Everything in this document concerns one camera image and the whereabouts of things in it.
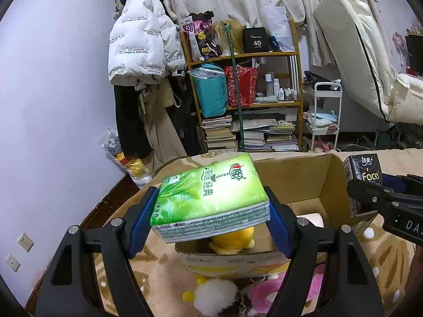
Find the person's right hand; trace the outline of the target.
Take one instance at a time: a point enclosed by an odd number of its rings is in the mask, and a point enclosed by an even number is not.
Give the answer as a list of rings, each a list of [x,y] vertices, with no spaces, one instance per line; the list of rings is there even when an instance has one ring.
[[[412,258],[412,262],[410,265],[410,271],[407,278],[406,285],[404,287],[404,290],[406,293],[408,293],[411,289],[418,277],[420,276],[422,272],[422,262],[423,262],[423,248],[422,246],[417,245],[414,257]]]

